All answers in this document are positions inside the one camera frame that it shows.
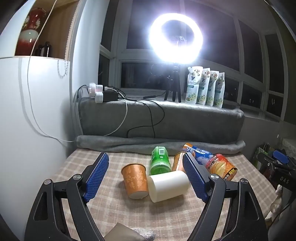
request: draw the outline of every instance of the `dark bottle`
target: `dark bottle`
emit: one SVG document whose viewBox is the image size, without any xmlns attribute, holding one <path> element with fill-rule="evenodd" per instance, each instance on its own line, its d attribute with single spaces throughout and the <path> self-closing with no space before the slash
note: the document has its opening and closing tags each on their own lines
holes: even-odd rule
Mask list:
<svg viewBox="0 0 296 241">
<path fill-rule="evenodd" d="M 52 46 L 49 44 L 49 42 L 45 42 L 43 56 L 44 57 L 52 56 Z"/>
<path fill-rule="evenodd" d="M 41 49 L 43 46 L 41 44 L 38 45 L 38 48 L 35 50 L 35 56 L 41 56 Z"/>
</svg>

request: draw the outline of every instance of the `red vase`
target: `red vase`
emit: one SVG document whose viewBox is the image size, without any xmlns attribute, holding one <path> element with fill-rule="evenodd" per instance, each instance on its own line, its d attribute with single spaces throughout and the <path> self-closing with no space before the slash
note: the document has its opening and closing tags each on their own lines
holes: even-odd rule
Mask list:
<svg viewBox="0 0 296 241">
<path fill-rule="evenodd" d="M 46 15 L 43 8 L 33 8 L 23 24 L 22 31 L 15 50 L 16 56 L 28 56 L 31 54 L 34 43 L 38 37 L 36 29 L 39 28 L 42 18 Z"/>
</svg>

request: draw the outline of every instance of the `blue snack bag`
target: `blue snack bag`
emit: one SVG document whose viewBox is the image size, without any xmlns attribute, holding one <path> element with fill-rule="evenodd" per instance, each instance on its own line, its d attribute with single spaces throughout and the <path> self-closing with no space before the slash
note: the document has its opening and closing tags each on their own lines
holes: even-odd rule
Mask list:
<svg viewBox="0 0 296 241">
<path fill-rule="evenodd" d="M 190 152 L 193 155 L 193 157 L 196 159 L 198 164 L 204 165 L 204 166 L 206 166 L 209 159 L 211 159 L 214 156 L 212 153 L 199 149 L 189 143 L 186 143 L 183 146 L 183 151 Z"/>
</svg>

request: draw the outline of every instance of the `ring light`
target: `ring light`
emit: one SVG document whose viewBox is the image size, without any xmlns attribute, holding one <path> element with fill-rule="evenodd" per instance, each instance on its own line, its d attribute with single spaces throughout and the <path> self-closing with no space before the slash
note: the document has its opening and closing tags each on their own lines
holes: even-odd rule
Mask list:
<svg viewBox="0 0 296 241">
<path fill-rule="evenodd" d="M 161 28 L 167 21 L 170 20 L 181 21 L 192 29 L 194 40 L 191 45 L 176 46 L 166 39 Z M 152 24 L 149 41 L 157 56 L 163 61 L 189 64 L 197 58 L 201 49 L 202 33 L 197 24 L 191 18 L 179 13 L 167 13 L 159 16 Z"/>
</svg>

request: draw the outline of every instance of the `green bottle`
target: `green bottle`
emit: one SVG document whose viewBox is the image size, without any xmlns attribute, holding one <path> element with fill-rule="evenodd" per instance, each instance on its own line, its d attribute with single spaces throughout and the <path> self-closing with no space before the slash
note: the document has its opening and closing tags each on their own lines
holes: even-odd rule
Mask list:
<svg viewBox="0 0 296 241">
<path fill-rule="evenodd" d="M 172 171 L 168 152 L 164 146 L 157 146 L 152 151 L 150 175 L 156 175 Z"/>
</svg>

